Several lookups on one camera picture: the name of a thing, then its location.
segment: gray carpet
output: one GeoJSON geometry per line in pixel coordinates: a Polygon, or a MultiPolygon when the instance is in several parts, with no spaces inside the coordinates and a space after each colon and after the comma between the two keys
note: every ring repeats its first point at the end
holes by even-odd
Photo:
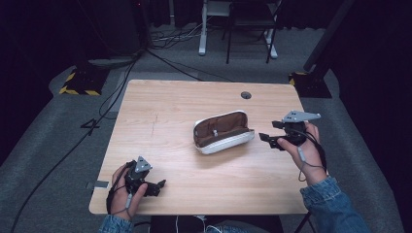
{"type": "MultiPolygon", "coordinates": [[[[208,34],[205,56],[197,54],[198,37],[170,49],[152,52],[196,68],[174,63],[204,81],[287,83],[289,73],[302,71],[323,32],[312,29],[278,31],[275,46],[279,58],[270,60],[269,64],[264,62],[264,46],[241,45],[233,48],[230,64],[226,65],[226,43],[221,40],[220,30],[208,34]]],[[[53,99],[0,168],[0,232],[10,231],[17,211],[36,183],[85,135],[86,129],[80,126],[92,118],[98,119],[99,110],[100,113],[107,110],[110,95],[116,91],[125,71],[119,68],[110,72],[101,96],[58,94],[72,68],[68,67],[51,81],[53,99]]],[[[167,73],[179,74],[148,53],[136,63],[132,72],[133,75],[157,73],[159,79],[171,77],[167,73]]],[[[329,72],[325,79],[333,98],[302,98],[301,102],[306,112],[323,116],[313,123],[320,128],[330,174],[339,180],[372,232],[403,232],[392,191],[338,97],[336,78],[329,72]]],[[[116,116],[116,111],[107,115],[116,116]]],[[[86,184],[97,179],[114,125],[113,119],[103,119],[100,127],[49,175],[23,209],[15,232],[97,231],[104,216],[88,211],[91,191],[86,189],[86,184]]],[[[302,218],[303,215],[281,216],[285,232],[293,232],[302,218]]],[[[138,216],[135,221],[148,219],[149,216],[138,216]]],[[[146,232],[146,229],[145,225],[136,228],[139,232],[146,232]]],[[[312,230],[306,224],[302,232],[312,230]]]]}

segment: person's right hand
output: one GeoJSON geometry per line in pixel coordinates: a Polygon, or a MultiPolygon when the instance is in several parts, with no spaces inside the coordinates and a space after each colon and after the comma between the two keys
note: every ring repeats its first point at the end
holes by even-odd
{"type": "MultiPolygon", "coordinates": [[[[318,127],[308,122],[306,122],[305,125],[306,132],[312,134],[315,137],[315,140],[319,143],[320,141],[318,127]]],[[[308,185],[319,183],[326,179],[327,174],[322,167],[322,161],[319,152],[310,140],[306,140],[300,146],[300,148],[303,150],[303,154],[305,155],[307,164],[303,164],[297,151],[297,146],[291,144],[283,138],[278,139],[277,143],[292,156],[292,159],[297,168],[301,169],[302,173],[305,175],[308,185]]]]}

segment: denim sleeve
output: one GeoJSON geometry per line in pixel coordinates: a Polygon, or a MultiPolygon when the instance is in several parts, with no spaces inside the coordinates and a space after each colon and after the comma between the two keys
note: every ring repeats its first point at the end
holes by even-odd
{"type": "Polygon", "coordinates": [[[133,223],[118,216],[107,215],[99,228],[99,233],[131,233],[133,223]]]}
{"type": "Polygon", "coordinates": [[[300,193],[305,207],[315,217],[320,233],[370,232],[336,179],[327,177],[320,183],[300,189],[300,193]]]}

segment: wooden table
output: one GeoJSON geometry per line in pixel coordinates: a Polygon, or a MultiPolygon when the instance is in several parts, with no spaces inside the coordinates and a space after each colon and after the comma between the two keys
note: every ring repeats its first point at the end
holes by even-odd
{"type": "MultiPolygon", "coordinates": [[[[111,181],[125,162],[142,155],[154,167],[147,182],[166,185],[145,197],[140,215],[305,214],[298,169],[291,156],[271,149],[258,133],[274,129],[289,111],[302,111],[288,84],[133,80],[127,86],[99,181],[111,181]],[[249,91],[251,99],[241,92],[249,91]],[[247,144],[204,155],[194,146],[194,122],[244,110],[256,130],[247,144]]],[[[89,209],[106,214],[107,189],[95,189],[89,209]]]]}

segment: metal bracket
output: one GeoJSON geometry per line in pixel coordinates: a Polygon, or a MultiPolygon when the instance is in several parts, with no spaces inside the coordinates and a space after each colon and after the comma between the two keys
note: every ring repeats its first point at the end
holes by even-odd
{"type": "Polygon", "coordinates": [[[144,159],[142,156],[139,156],[139,158],[136,161],[136,168],[134,169],[134,171],[136,173],[140,173],[140,172],[149,171],[152,168],[153,168],[152,165],[149,164],[149,162],[146,161],[146,159],[144,159]]]}
{"type": "Polygon", "coordinates": [[[285,117],[283,117],[282,122],[283,123],[287,123],[287,122],[297,123],[297,122],[302,122],[304,120],[317,119],[320,117],[321,117],[320,114],[309,114],[309,113],[292,110],[285,117]]]}

